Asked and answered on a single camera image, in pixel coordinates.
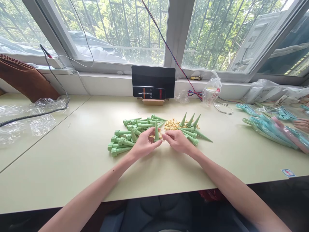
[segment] finger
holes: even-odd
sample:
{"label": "finger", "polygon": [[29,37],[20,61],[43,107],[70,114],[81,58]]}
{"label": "finger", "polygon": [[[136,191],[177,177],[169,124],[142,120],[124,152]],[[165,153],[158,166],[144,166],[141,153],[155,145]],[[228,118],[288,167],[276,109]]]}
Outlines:
{"label": "finger", "polygon": [[168,130],[168,131],[166,131],[165,132],[165,134],[167,134],[168,136],[172,136],[172,137],[175,137],[177,134],[179,133],[179,131],[178,130]]}
{"label": "finger", "polygon": [[309,122],[309,119],[300,119],[298,118],[299,120],[303,120],[303,121],[306,121],[306,122]]}
{"label": "finger", "polygon": [[155,139],[154,137],[148,137],[148,140],[149,140],[150,143],[153,143],[154,139]]}
{"label": "finger", "polygon": [[156,149],[157,147],[159,147],[161,144],[162,144],[162,140],[159,140],[159,141],[157,141],[157,142],[154,142],[154,143],[152,143],[151,144],[151,146],[154,148],[154,149]]}
{"label": "finger", "polygon": [[303,123],[303,122],[294,122],[293,124],[294,124],[294,125],[297,125],[297,126],[309,127],[309,124]]}
{"label": "finger", "polygon": [[171,146],[175,144],[175,141],[167,134],[162,135],[163,139],[166,140]]}
{"label": "finger", "polygon": [[306,123],[307,125],[309,125],[309,122],[308,121],[304,121],[304,120],[295,120],[293,122]]}
{"label": "finger", "polygon": [[304,132],[307,132],[307,133],[309,133],[309,129],[307,128],[307,127],[303,127],[303,126],[295,126],[297,129],[300,129],[300,130],[302,130],[302,131],[304,131]]}
{"label": "finger", "polygon": [[146,135],[147,137],[150,136],[150,134],[155,131],[154,127],[150,127],[148,130],[144,131],[142,134]]}

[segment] phone screen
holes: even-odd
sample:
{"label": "phone screen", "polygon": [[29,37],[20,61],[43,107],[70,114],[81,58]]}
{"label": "phone screen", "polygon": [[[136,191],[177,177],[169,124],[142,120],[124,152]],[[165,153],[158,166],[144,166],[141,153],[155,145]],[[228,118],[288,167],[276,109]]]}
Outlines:
{"label": "phone screen", "polygon": [[165,99],[165,89],[142,88],[143,99]]}

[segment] light green table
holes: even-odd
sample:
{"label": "light green table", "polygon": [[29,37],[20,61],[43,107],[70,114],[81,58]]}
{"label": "light green table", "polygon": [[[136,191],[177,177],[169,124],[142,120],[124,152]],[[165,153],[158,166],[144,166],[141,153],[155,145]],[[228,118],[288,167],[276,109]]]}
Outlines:
{"label": "light green table", "polygon": [[[56,120],[56,124],[52,127],[56,127],[78,107],[85,103],[90,97],[91,96],[71,95],[70,105],[67,111],[65,113],[55,112],[52,114]],[[30,103],[31,102],[28,98],[19,93],[6,93],[0,96],[0,105],[28,106]],[[0,173],[8,166],[10,166],[14,161],[16,161],[45,135],[32,136],[31,132],[27,131],[26,133],[22,134],[21,137],[18,138],[13,144],[0,148]]]}
{"label": "light green table", "polygon": [[[178,120],[201,113],[200,131],[213,143],[201,139],[198,148],[246,184],[287,179],[281,169],[309,175],[308,155],[260,136],[241,121],[248,115],[231,106],[234,115],[199,100],[154,107],[133,97],[93,96],[0,174],[0,213],[64,206],[125,155],[107,151],[114,131],[125,129],[122,120],[153,113]],[[105,201],[212,188],[194,160],[164,142],[125,172]]]}

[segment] person's hand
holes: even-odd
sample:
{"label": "person's hand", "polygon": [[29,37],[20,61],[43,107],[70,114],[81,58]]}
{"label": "person's hand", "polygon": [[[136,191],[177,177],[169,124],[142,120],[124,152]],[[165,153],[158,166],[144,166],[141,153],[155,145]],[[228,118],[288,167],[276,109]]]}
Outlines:
{"label": "person's hand", "polygon": [[190,141],[184,136],[181,130],[168,130],[162,135],[172,148],[176,151],[190,155],[197,148],[190,143]]}
{"label": "person's hand", "polygon": [[309,133],[309,119],[298,119],[293,124],[297,129]]}
{"label": "person's hand", "polygon": [[141,133],[133,146],[130,150],[129,154],[134,156],[136,160],[148,155],[154,149],[159,147],[162,144],[162,140],[154,142],[153,137],[149,137],[151,135],[155,135],[155,128],[151,127],[148,130]]}

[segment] white cable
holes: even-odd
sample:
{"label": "white cable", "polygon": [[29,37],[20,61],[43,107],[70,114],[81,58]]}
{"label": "white cable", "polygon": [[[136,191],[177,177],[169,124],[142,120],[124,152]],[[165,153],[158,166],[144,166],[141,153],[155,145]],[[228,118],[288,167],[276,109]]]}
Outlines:
{"label": "white cable", "polygon": [[70,2],[71,2],[72,6],[73,6],[73,8],[74,8],[74,11],[75,11],[77,17],[78,17],[78,20],[79,20],[79,22],[80,22],[81,28],[82,28],[83,31],[84,31],[86,43],[87,43],[87,46],[88,46],[88,48],[89,48],[89,51],[90,51],[90,54],[91,54],[91,57],[92,57],[92,65],[91,65],[91,66],[85,66],[85,65],[82,65],[81,63],[77,62],[76,60],[74,60],[74,59],[72,59],[72,58],[70,58],[70,57],[67,57],[67,56],[65,56],[65,57],[69,58],[70,60],[75,61],[76,63],[78,63],[78,64],[80,64],[80,65],[82,65],[82,66],[84,66],[84,67],[86,67],[86,68],[92,68],[93,65],[94,65],[94,58],[93,58],[93,54],[92,54],[91,49],[90,49],[89,44],[88,44],[88,40],[87,40],[87,36],[86,36],[85,29],[84,29],[83,24],[81,23],[80,17],[79,17],[79,15],[78,15],[78,13],[77,13],[77,10],[75,9],[75,6],[74,6],[72,0],[70,0]]}
{"label": "white cable", "polygon": [[78,71],[76,71],[76,70],[73,70],[72,73],[77,73],[77,75],[78,75],[78,77],[80,78],[81,84],[83,85],[85,91],[88,93],[88,95],[91,95],[91,94],[88,92],[88,90],[86,89],[86,87],[85,87],[85,85],[84,85],[84,82],[83,82],[83,79],[82,79],[81,76],[80,76],[80,73],[79,73]]}
{"label": "white cable", "polygon": [[[231,113],[229,113],[229,112],[223,112],[223,111],[221,111],[221,110],[216,106],[216,104],[218,104],[218,105],[224,105],[224,106],[230,108],[232,112],[231,112]],[[232,109],[228,104],[226,104],[226,103],[222,103],[222,102],[219,102],[219,101],[218,101],[218,102],[214,102],[213,106],[214,106],[215,109],[216,109],[217,111],[219,111],[220,113],[230,114],[230,115],[234,113],[233,109]]]}

